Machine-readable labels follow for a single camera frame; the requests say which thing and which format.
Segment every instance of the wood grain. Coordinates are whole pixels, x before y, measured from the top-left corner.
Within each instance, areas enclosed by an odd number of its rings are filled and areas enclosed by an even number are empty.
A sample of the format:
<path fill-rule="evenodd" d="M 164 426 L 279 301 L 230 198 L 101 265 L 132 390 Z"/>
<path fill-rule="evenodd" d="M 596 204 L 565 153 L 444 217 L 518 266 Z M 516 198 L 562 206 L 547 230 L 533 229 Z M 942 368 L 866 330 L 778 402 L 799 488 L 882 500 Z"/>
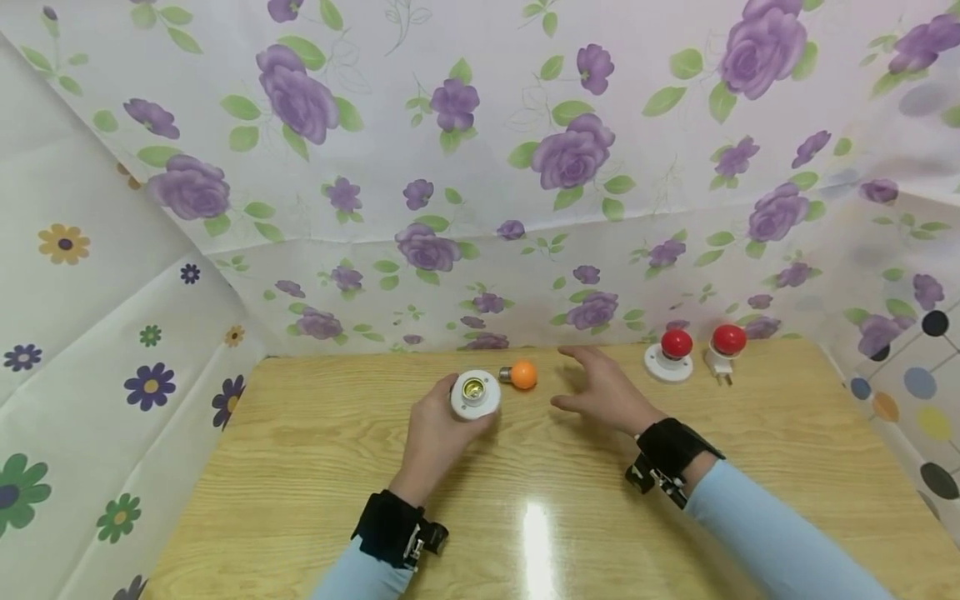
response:
<path fill-rule="evenodd" d="M 698 429 L 831 535 L 898 597 L 957 598 L 960 554 L 856 412 L 819 350 L 753 343 L 720 387 L 698 357 L 659 384 L 642 346 L 604 348 L 658 406 Z M 520 357 L 502 417 L 431 499 L 451 536 L 405 597 L 747 598 L 715 542 L 622 478 L 632 441 L 549 405 L 580 373 L 548 348 L 268 359 L 253 372 L 144 597 L 304 598 L 399 463 L 409 405 L 443 375 Z"/>

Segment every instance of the hand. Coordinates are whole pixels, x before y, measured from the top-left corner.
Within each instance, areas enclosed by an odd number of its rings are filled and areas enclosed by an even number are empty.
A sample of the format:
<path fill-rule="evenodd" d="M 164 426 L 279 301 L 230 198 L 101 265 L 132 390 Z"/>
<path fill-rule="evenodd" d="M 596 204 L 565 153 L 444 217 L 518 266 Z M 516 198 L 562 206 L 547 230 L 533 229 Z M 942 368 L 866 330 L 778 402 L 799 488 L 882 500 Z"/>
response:
<path fill-rule="evenodd" d="M 496 413 L 460 421 L 450 408 L 457 374 L 447 375 L 410 410 L 403 463 L 389 490 L 414 507 L 423 506 L 467 446 L 496 421 Z"/>
<path fill-rule="evenodd" d="M 629 436 L 666 419 L 630 382 L 620 366 L 597 348 L 568 346 L 560 348 L 560 354 L 575 358 L 584 366 L 587 387 L 575 396 L 553 396 L 550 403 L 557 408 L 587 415 Z"/>

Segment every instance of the red light bulb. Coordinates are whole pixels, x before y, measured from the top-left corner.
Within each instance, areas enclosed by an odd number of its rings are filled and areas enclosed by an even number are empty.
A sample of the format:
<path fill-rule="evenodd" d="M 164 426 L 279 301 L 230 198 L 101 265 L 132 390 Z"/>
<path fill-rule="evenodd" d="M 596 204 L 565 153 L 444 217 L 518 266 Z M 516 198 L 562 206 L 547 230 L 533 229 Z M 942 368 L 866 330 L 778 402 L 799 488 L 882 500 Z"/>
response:
<path fill-rule="evenodd" d="M 736 325 L 720 325 L 713 330 L 713 349 L 724 356 L 735 356 L 746 346 L 747 334 Z"/>
<path fill-rule="evenodd" d="M 660 348 L 667 358 L 680 360 L 693 350 L 693 338 L 682 329 L 670 329 L 660 338 Z"/>

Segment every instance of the left hand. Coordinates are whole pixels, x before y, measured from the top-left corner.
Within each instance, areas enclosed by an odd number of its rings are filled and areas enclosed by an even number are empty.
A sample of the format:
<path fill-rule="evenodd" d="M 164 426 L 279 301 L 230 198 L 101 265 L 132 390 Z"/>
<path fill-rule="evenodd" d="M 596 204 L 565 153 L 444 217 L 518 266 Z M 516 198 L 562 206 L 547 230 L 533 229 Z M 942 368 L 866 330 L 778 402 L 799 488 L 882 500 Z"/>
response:
<path fill-rule="evenodd" d="M 461 421 L 450 408 L 457 373 L 447 375 L 410 410 L 403 463 L 389 490 L 414 507 L 423 506 L 470 442 L 496 421 L 497 413 Z"/>

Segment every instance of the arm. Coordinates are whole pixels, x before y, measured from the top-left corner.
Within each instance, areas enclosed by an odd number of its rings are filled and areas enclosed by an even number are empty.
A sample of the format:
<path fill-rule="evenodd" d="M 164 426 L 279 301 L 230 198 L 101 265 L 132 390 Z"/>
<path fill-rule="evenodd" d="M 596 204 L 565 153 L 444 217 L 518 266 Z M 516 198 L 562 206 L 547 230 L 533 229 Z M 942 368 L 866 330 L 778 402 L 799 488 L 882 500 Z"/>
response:
<path fill-rule="evenodd" d="M 454 373 L 438 381 L 410 411 L 403 462 L 388 490 L 411 507 L 426 504 L 467 446 L 496 420 L 496 414 L 470 422 L 454 419 L 449 398 L 456 380 Z M 414 571 L 365 554 L 362 541 L 359 536 L 350 541 L 310 600 L 396 600 L 406 591 Z"/>
<path fill-rule="evenodd" d="M 587 372 L 576 396 L 554 406 L 588 415 L 630 436 L 666 415 L 596 348 L 561 348 Z M 876 580 L 813 525 L 713 455 L 701 453 L 684 470 L 685 512 L 710 531 L 771 598 L 886 600 Z"/>

